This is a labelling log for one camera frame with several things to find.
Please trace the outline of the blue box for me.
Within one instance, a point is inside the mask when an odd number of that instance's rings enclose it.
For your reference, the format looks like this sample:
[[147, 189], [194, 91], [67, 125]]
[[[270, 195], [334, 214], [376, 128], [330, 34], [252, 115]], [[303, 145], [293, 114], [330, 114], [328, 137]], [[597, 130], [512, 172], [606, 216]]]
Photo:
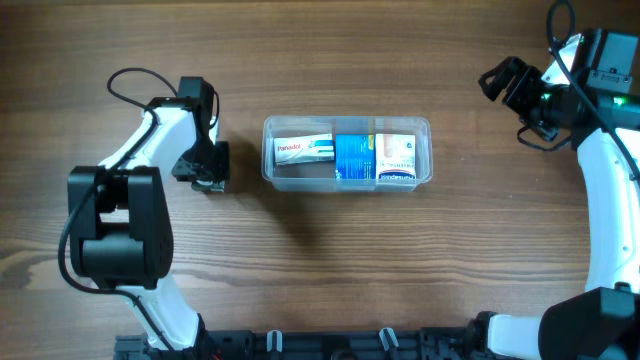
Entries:
[[338, 134], [335, 139], [335, 178], [375, 178], [375, 136]]

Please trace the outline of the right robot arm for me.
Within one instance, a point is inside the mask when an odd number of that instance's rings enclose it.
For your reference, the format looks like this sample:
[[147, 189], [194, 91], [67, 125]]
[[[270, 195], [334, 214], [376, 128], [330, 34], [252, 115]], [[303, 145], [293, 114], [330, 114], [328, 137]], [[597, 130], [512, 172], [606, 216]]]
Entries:
[[557, 150], [570, 132], [587, 197], [590, 265], [583, 294], [538, 317], [494, 314], [487, 351], [520, 359], [636, 359], [639, 356], [639, 99], [631, 95], [638, 38], [589, 29], [563, 42], [546, 71], [518, 57], [479, 79]]

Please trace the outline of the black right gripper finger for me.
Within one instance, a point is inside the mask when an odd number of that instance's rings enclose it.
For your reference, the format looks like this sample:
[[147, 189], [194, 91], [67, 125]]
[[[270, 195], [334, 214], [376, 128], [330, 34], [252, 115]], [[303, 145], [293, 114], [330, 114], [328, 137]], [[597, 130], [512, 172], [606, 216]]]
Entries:
[[522, 77], [529, 69], [529, 65], [516, 56], [505, 58], [496, 68], [495, 80], [514, 80]]
[[490, 101], [495, 101], [498, 95], [509, 85], [512, 78], [512, 70], [506, 67], [496, 67], [484, 73], [478, 80], [478, 83], [483, 94]]

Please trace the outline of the white green medicine box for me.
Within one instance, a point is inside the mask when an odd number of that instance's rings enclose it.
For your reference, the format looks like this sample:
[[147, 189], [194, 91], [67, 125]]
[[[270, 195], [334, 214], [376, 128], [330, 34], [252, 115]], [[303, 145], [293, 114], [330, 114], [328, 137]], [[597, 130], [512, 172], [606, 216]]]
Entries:
[[274, 156], [277, 165], [333, 161], [335, 152], [332, 134], [275, 138]]

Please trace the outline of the green Zam-Buk box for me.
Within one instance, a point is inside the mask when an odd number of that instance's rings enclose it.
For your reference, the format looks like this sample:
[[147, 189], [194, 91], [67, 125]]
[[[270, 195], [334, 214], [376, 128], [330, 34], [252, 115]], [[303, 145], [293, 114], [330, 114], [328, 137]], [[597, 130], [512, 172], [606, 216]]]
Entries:
[[196, 180], [191, 183], [191, 188], [199, 192], [223, 192], [225, 190], [225, 181], [200, 181]]

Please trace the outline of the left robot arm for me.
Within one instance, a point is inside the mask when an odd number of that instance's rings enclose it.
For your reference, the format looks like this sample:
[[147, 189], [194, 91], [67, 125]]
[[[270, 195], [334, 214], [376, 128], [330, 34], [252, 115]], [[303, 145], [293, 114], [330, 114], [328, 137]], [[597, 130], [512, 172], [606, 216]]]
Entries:
[[96, 166], [67, 180], [69, 215], [57, 261], [63, 279], [92, 295], [123, 298], [145, 333], [118, 339], [117, 359], [211, 359], [214, 341], [185, 301], [170, 267], [174, 238], [163, 181], [201, 192], [230, 178], [230, 149], [218, 136], [219, 95], [185, 76], [169, 97], [139, 107], [140, 127]]

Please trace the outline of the white plaster box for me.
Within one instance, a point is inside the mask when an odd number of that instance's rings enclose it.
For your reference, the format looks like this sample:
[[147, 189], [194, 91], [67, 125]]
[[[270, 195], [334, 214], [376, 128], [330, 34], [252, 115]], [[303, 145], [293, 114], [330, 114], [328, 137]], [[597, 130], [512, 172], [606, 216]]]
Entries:
[[376, 178], [408, 180], [416, 178], [416, 145], [414, 135], [376, 134]]

